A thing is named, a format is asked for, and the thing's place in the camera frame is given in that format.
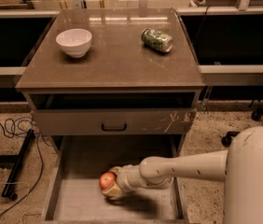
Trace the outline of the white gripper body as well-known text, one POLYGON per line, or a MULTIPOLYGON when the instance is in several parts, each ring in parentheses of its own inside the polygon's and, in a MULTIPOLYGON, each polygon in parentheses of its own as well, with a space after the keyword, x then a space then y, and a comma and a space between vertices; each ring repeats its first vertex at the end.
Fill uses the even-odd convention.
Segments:
POLYGON ((117 173, 117 183, 123 192, 131 192, 142 187, 142 177, 138 165, 125 165, 117 173))

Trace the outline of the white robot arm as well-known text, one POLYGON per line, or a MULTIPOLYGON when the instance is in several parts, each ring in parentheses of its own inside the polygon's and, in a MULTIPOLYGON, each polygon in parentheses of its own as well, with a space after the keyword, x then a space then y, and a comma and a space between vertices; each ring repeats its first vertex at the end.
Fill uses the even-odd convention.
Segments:
POLYGON ((139 188, 167 189, 175 177, 222 181, 223 224, 263 224, 263 127, 238 133, 226 150, 113 167, 99 185, 104 196, 115 197, 139 188))

